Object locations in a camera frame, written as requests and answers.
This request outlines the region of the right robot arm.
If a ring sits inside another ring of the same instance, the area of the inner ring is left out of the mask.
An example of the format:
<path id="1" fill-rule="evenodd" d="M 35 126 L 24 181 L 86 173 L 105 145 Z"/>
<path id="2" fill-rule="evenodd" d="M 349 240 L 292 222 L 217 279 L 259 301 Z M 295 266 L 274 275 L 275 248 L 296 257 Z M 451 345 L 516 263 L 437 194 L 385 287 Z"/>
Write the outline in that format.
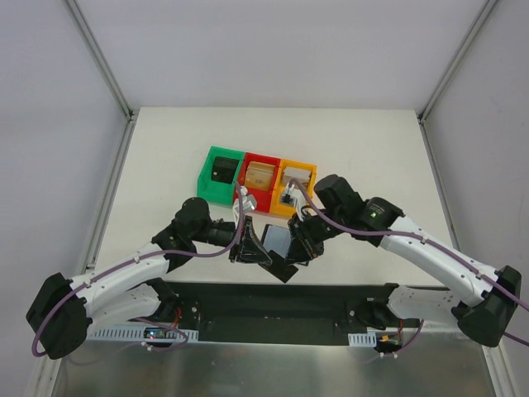
<path id="1" fill-rule="evenodd" d="M 516 309 L 528 308 L 520 298 L 522 275 L 511 266 L 497 269 L 447 246 L 389 201 L 362 199 L 339 175 L 318 181 L 314 192 L 320 206 L 297 179 L 280 195 L 296 209 L 288 227 L 307 261 L 322 255 L 325 241 L 348 234 L 409 261 L 445 287 L 395 285 L 387 298 L 357 309 L 367 326 L 383 329 L 409 318 L 454 324 L 472 341 L 497 347 Z"/>

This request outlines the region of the black leather card holder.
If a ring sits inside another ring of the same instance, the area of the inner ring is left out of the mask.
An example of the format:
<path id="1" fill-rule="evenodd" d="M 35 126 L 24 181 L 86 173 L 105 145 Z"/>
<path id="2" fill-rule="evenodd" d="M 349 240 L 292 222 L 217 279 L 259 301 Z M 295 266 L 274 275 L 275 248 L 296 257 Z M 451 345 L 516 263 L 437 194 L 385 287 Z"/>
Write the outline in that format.
<path id="1" fill-rule="evenodd" d="M 261 244 L 266 251 L 274 251 L 285 259 L 288 255 L 291 241 L 291 233 L 288 228 L 272 224 L 265 225 Z"/>

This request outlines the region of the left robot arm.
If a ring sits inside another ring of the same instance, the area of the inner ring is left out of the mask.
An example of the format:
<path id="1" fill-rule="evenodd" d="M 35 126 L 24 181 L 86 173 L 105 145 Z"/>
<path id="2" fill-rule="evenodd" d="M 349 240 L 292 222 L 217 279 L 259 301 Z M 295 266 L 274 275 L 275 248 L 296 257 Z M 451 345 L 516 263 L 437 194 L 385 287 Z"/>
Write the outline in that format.
<path id="1" fill-rule="evenodd" d="M 121 320 L 169 320 L 175 303 L 163 276 L 193 258 L 207 258 L 197 251 L 197 242 L 217 246 L 211 257 L 241 244 L 256 207 L 253 195 L 243 195 L 233 203 L 233 221 L 225 222 L 211 219 L 205 199 L 189 198 L 167 227 L 126 260 L 72 278 L 61 273 L 47 277 L 26 314 L 35 333 L 33 356 L 68 356 L 90 333 Z"/>

